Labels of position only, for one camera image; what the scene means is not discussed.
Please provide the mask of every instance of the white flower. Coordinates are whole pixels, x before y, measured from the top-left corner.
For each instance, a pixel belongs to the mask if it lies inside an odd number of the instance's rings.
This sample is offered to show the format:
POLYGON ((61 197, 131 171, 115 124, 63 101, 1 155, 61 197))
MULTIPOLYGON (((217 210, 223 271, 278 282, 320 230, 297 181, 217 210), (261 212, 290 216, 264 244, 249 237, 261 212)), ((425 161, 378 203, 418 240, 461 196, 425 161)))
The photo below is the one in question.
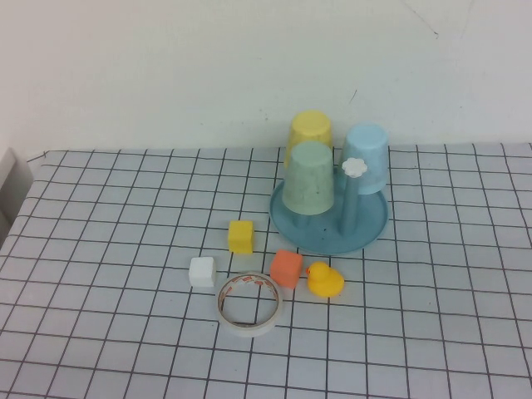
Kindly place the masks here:
POLYGON ((348 158, 342 163, 342 169, 349 177, 360 177, 367 171, 367 165, 364 160, 348 158))

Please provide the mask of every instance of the white wall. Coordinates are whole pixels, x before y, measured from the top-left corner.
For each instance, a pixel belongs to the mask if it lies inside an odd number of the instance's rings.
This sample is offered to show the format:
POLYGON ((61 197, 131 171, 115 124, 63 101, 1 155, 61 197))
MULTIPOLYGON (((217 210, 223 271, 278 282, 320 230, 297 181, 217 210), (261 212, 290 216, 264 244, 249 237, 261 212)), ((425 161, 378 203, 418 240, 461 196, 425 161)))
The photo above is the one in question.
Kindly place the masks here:
POLYGON ((530 140, 531 39, 530 0, 6 0, 0 132, 27 155, 281 145, 319 108, 338 137, 530 140))

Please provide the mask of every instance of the plastic cup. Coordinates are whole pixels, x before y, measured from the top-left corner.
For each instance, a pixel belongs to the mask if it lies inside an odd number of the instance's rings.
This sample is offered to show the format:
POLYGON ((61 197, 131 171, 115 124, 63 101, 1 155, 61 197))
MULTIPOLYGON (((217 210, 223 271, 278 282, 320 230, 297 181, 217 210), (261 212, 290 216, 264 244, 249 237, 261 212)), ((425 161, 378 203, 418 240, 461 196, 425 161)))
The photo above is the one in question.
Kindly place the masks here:
POLYGON ((334 205, 333 152, 323 143, 294 146, 283 187, 283 203, 296 214, 322 214, 334 205))
POLYGON ((319 141, 332 148, 331 121, 323 112, 314 110, 304 111, 298 113, 292 119, 286 155, 284 156, 285 168, 288 168, 290 163, 292 148, 305 141, 319 141))
MULTIPOLYGON (((346 136, 342 148, 342 160, 362 158, 367 165, 367 172, 359 178, 358 193, 369 195, 377 193, 388 181, 388 134, 378 125, 364 123, 355 125, 346 136)), ((340 174, 343 186, 345 174, 340 174)))

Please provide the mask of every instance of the masking tape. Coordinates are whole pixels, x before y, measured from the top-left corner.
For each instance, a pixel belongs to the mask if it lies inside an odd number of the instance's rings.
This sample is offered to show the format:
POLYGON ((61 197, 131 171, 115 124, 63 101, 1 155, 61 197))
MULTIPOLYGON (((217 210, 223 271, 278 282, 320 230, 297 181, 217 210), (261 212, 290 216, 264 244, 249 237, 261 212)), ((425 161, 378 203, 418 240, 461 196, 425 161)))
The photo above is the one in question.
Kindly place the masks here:
POLYGON ((258 337, 259 335, 267 333, 275 326, 275 322, 283 311, 283 298, 279 293, 277 284, 270 277, 261 273, 253 272, 241 273, 229 278, 216 294, 216 303, 218 305, 217 309, 219 323, 228 331, 239 337, 258 337), (266 287, 270 290, 275 298, 275 303, 277 305, 275 307, 275 311, 273 311, 270 318, 264 323, 237 323, 228 320, 224 316, 223 305, 225 297, 229 293, 232 293, 238 286, 244 284, 257 284, 259 286, 266 287))

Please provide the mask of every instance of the yellow rubber duck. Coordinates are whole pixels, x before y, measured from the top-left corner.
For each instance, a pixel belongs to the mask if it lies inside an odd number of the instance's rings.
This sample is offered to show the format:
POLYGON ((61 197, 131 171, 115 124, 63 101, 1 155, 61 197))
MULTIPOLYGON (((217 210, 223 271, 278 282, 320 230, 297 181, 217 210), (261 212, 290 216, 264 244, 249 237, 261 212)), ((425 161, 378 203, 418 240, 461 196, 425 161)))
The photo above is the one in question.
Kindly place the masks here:
POLYGON ((324 262, 311 264, 306 270, 308 289, 319 297, 334 297, 343 289, 343 277, 324 262))

